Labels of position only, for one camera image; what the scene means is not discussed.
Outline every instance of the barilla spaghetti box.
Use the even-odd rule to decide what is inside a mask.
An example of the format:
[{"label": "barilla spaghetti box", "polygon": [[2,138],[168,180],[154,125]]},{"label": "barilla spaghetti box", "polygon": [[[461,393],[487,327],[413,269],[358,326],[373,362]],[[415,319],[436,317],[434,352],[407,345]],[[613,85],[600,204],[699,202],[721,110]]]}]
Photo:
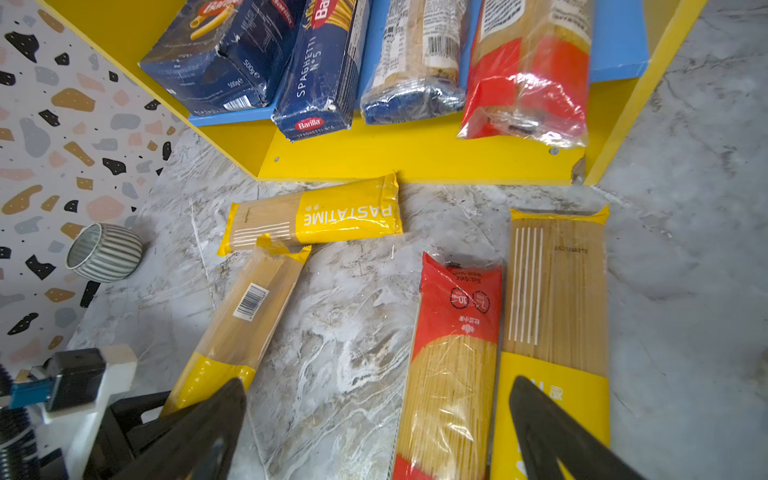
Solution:
[{"label": "barilla spaghetti box", "polygon": [[349,129],[369,0],[310,0],[272,121],[288,140]]},{"label": "barilla spaghetti box", "polygon": [[305,0],[188,0],[139,62],[198,116],[269,104]]}]

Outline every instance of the ceramic cup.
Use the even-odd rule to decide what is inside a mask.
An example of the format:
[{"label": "ceramic cup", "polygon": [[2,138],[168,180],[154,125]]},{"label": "ceramic cup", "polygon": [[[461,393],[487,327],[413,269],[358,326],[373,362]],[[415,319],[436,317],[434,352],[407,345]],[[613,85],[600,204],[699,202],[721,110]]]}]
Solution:
[{"label": "ceramic cup", "polygon": [[93,223],[74,238],[67,268],[95,282],[117,282],[136,270],[142,250],[141,239],[131,230]]}]

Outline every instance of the terrazzo wall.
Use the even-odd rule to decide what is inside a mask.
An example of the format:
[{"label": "terrazzo wall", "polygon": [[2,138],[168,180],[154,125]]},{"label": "terrazzo wall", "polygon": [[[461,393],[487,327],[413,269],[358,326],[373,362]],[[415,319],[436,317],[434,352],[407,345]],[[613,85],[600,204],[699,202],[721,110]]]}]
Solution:
[{"label": "terrazzo wall", "polygon": [[99,285],[65,267],[83,226],[130,227],[184,128],[34,0],[0,0],[0,362],[67,342]]}]

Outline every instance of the barcode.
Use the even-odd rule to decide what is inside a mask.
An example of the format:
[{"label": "barcode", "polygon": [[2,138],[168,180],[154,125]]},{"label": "barcode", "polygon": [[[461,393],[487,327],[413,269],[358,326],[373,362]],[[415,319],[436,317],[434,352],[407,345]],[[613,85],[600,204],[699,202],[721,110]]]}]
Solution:
[{"label": "barcode", "polygon": [[450,37],[427,37],[427,55],[458,58],[458,42]]},{"label": "barcode", "polygon": [[232,315],[250,322],[269,292],[269,290],[251,283]]},{"label": "barcode", "polygon": [[525,0],[485,0],[481,39],[512,25],[525,11]]},{"label": "barcode", "polygon": [[228,101],[224,104],[224,108],[227,110],[243,110],[244,108],[252,108],[252,105],[248,101],[248,97],[243,95],[240,98],[235,98],[232,101]]}]

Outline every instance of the gray marble countertop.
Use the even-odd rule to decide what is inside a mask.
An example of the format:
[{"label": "gray marble countertop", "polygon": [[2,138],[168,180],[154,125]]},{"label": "gray marble countertop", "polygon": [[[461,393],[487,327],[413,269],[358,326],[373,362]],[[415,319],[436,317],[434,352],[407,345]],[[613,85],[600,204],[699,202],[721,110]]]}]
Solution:
[{"label": "gray marble countertop", "polygon": [[[649,479],[765,478],[765,18],[696,23],[599,187],[406,185],[404,235],[317,246],[230,478],[385,480],[421,252],[505,264],[510,207],[606,203],[612,448]],[[257,183],[192,131],[168,163],[134,226],[141,265],[101,286],[69,345],[131,345],[130,395],[172,387],[243,266],[216,256],[230,202],[310,187]]]}]

